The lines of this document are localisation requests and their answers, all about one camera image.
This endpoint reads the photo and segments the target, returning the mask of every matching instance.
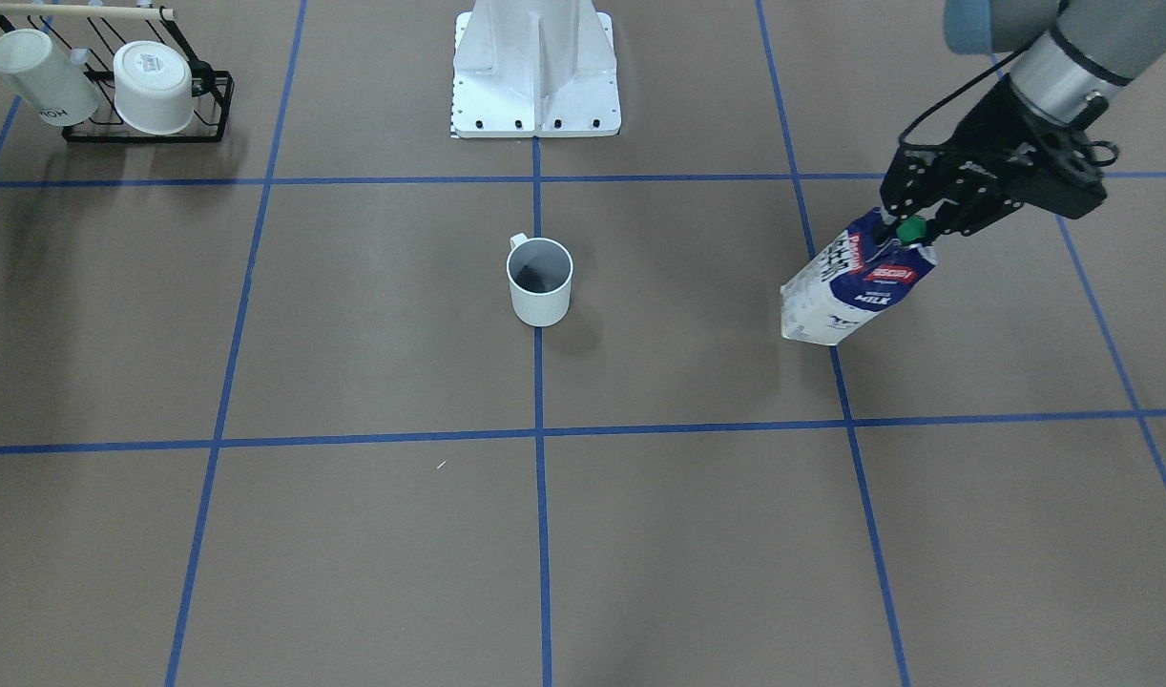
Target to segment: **milk carton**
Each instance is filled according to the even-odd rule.
[[[894,238],[877,246],[879,225],[878,208],[857,218],[780,288],[784,338],[837,346],[937,265],[934,248],[913,244],[927,229],[922,218],[901,223]]]

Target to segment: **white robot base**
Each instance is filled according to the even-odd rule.
[[[621,129],[612,19],[591,0],[478,0],[456,19],[451,134],[568,139]]]

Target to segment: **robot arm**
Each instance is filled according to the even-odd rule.
[[[884,236],[937,204],[937,236],[971,234],[1025,203],[1080,218],[1107,197],[1101,168],[1116,147],[1086,129],[1117,92],[1166,52],[1166,0],[948,0],[944,34],[957,52],[1014,50],[1016,63],[941,145],[898,139],[880,201]]]

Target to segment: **white mug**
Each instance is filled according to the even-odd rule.
[[[117,114],[147,134],[167,135],[194,120],[189,61],[167,44],[135,40],[113,56]]]
[[[85,121],[103,96],[42,30],[0,35],[0,77],[52,126]]]
[[[507,253],[507,283],[514,314],[525,324],[548,327],[566,317],[570,307],[570,282],[575,261],[562,244],[553,239],[511,238]]]

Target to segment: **green bottle cap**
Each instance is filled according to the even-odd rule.
[[[923,236],[927,236],[927,220],[918,215],[897,225],[897,238],[901,241],[901,246],[918,244]]]

